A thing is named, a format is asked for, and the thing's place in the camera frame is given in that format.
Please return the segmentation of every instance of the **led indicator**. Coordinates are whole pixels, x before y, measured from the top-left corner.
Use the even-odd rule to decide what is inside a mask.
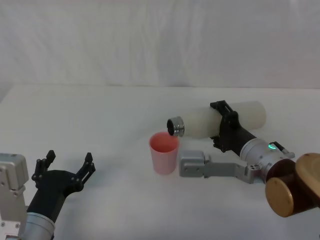
[[[271,144],[269,144],[268,146],[270,149],[276,150],[277,148],[275,146],[272,146]]]

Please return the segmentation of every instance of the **black clamp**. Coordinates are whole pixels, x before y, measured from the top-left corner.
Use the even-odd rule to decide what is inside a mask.
[[[210,107],[222,116],[219,135],[211,137],[213,146],[223,153],[232,150],[239,156],[242,147],[256,137],[241,126],[238,113],[225,100],[212,102]]]
[[[53,222],[57,220],[67,196],[80,192],[87,180],[96,171],[90,152],[87,153],[83,166],[77,173],[64,170],[48,171],[55,158],[55,152],[50,150],[46,158],[36,161],[35,171],[31,179],[35,181],[38,191],[27,210],[28,213],[44,215]]]

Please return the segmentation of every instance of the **gray metal bracket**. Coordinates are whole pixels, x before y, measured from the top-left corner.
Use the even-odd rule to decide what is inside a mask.
[[[252,184],[261,174],[261,167],[232,162],[213,162],[202,151],[185,150],[179,156],[179,174],[184,178],[235,177]]]
[[[18,154],[0,153],[0,239],[25,230],[27,210],[23,192],[28,181],[27,162]]]

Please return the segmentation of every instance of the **silver metal cylinder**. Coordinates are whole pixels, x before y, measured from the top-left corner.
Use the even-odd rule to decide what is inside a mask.
[[[51,240],[55,231],[55,223],[38,213],[28,212],[23,240]]]
[[[267,174],[271,167],[285,159],[284,154],[277,148],[270,148],[262,139],[254,138],[248,141],[240,152],[240,159],[250,165],[258,164],[261,167],[260,177],[266,182]]]
[[[180,116],[170,118],[166,123],[166,127],[171,136],[182,137],[185,134],[185,124]]]

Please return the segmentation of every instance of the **white bottle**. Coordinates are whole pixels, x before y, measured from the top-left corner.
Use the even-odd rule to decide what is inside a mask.
[[[239,115],[239,122],[246,130],[261,128],[266,123],[265,107],[258,101],[231,103]],[[219,135],[221,114],[212,107],[201,107],[188,114],[170,118],[168,132],[172,136],[210,138]]]

